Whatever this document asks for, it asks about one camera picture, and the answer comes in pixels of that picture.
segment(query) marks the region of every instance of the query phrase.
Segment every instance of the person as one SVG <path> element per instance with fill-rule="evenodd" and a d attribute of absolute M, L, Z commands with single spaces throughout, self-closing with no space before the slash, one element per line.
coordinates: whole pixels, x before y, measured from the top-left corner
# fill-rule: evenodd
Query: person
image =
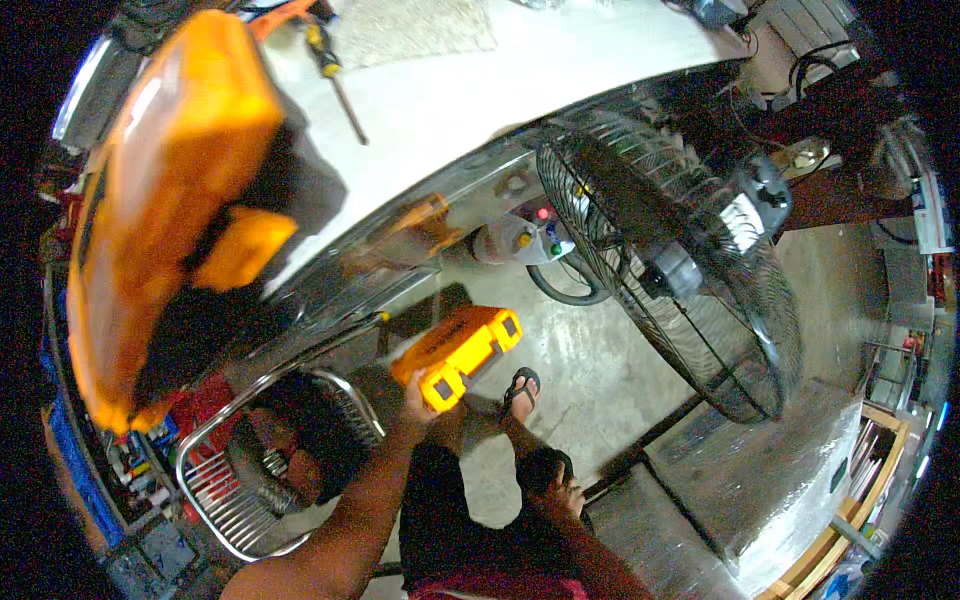
<path fill-rule="evenodd" d="M 438 416 L 420 394 L 422 375 L 414 373 L 386 439 L 324 525 L 293 552 L 241 569 L 223 599 L 359 597 L 398 510 L 403 587 L 411 600 L 651 597 L 591 534 L 569 457 L 526 428 L 540 399 L 532 370 L 517 372 L 500 408 L 522 492 L 519 515 L 503 529 L 469 516 L 459 464 L 465 403 Z"/>

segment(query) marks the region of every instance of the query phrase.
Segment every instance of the yellow tool case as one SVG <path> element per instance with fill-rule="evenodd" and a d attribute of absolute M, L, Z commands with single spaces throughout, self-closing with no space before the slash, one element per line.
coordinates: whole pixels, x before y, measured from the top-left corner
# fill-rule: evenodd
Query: yellow tool case
<path fill-rule="evenodd" d="M 394 361 L 390 370 L 406 385 L 426 369 L 420 392 L 430 406 L 448 411 L 470 385 L 523 334 L 516 313 L 495 306 L 462 306 L 427 332 Z"/>

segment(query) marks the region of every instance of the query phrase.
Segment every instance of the black shorts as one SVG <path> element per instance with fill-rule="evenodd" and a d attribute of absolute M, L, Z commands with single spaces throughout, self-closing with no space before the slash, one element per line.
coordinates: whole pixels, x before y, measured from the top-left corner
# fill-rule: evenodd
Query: black shorts
<path fill-rule="evenodd" d="M 512 523 L 493 529 L 470 518 L 460 459 L 442 446 L 418 445 L 400 511 L 403 588 L 409 591 L 424 579 L 478 570 L 522 574 L 534 569 L 576 579 L 564 540 L 526 501 L 528 492 L 546 491 L 559 462 L 566 467 L 564 479 L 572 477 L 570 458 L 553 448 L 540 448 L 516 462 L 523 506 Z M 592 529 L 586 514 L 583 519 Z"/>

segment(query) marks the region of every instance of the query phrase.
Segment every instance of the foot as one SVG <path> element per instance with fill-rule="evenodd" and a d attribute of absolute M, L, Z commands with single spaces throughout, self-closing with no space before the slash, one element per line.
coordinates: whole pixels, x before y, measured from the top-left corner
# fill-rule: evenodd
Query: foot
<path fill-rule="evenodd" d="M 540 389 L 533 377 L 518 376 L 514 380 L 514 390 L 522 390 L 526 386 L 527 394 L 518 394 L 510 406 L 510 414 L 522 425 L 534 411 L 534 403 L 540 401 Z"/>

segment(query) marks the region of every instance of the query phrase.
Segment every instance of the standing fan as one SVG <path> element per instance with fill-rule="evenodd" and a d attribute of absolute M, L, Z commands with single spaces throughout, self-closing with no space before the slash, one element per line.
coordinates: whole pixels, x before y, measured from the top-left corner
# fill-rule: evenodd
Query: standing fan
<path fill-rule="evenodd" d="M 537 167 L 578 254 L 720 413 L 778 416 L 801 376 L 800 324 L 755 202 L 678 136 L 601 110 L 575 119 L 547 129 Z"/>

